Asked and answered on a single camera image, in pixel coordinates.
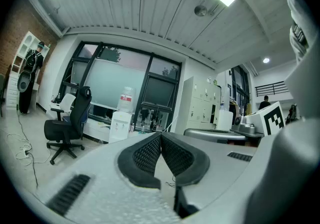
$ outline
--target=black office chair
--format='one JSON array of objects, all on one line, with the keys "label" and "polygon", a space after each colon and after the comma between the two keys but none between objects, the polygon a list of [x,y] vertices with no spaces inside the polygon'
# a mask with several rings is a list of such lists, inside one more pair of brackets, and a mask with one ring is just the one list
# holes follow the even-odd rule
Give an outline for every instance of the black office chair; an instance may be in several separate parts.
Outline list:
[{"label": "black office chair", "polygon": [[58,120],[47,120],[44,124],[44,135],[50,141],[57,141],[62,143],[47,143],[46,147],[50,146],[59,147],[58,151],[50,160],[50,164],[54,165],[55,158],[63,151],[66,150],[73,158],[77,156],[70,150],[70,148],[84,146],[81,144],[71,144],[70,140],[80,139],[83,135],[82,117],[87,112],[91,102],[91,91],[88,86],[82,87],[75,99],[74,108],[70,114],[70,123]]}]

